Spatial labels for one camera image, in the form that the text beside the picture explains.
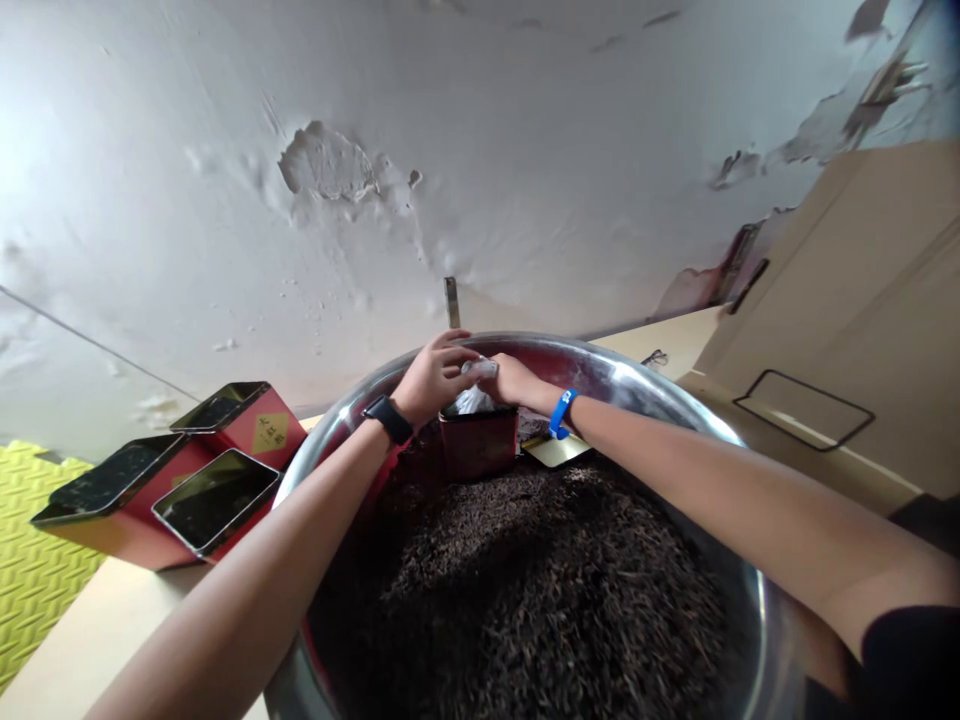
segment small plastic bag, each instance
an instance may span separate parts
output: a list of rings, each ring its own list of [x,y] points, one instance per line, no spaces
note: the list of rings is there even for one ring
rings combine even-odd
[[[470,370],[478,370],[484,380],[495,378],[500,371],[500,366],[493,360],[481,357],[479,360],[468,360],[460,368],[460,372],[466,374]],[[457,399],[445,411],[447,415],[473,415],[478,412],[491,412],[497,409],[493,398],[480,389],[479,385],[464,390],[457,395]]]

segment open tin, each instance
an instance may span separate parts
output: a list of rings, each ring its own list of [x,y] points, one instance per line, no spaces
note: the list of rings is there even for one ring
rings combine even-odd
[[[97,467],[55,490],[30,523],[149,570],[196,556],[160,523],[153,504],[213,459],[183,435],[132,440]]]
[[[230,449],[153,506],[153,514],[199,558],[217,563],[270,511],[281,474]]]
[[[443,457],[450,482],[503,472],[517,457],[517,408],[469,415],[440,413]]]
[[[224,385],[170,429],[196,435],[215,455],[236,448],[277,470],[286,466],[307,437],[267,382]]]

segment gold label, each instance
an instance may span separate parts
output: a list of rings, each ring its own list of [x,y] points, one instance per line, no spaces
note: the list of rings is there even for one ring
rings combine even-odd
[[[253,431],[253,454],[279,450],[287,444],[287,413],[257,415],[257,427]]]

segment green floor mat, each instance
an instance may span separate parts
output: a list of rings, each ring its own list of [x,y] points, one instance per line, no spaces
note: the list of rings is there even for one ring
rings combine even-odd
[[[30,525],[54,489],[92,467],[55,465],[43,452],[18,440],[0,446],[0,693],[105,559]]]

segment stainless steel bowl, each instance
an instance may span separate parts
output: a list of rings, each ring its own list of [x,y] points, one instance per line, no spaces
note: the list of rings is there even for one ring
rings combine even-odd
[[[464,344],[484,355],[505,352],[539,376],[605,402],[737,445],[743,443],[728,425],[669,380],[615,352],[567,338],[537,333],[483,333]],[[277,493],[283,502],[317,464],[332,453],[363,421],[363,409],[396,387],[416,352],[381,367],[334,405],[300,447]],[[799,676],[791,662],[790,642],[781,606],[767,579],[713,539],[679,511],[666,506],[672,519],[714,567],[721,591],[733,612],[748,651],[728,668],[724,717],[787,718],[792,715]],[[271,718],[334,718],[330,689],[312,659],[306,625],[266,690]]]

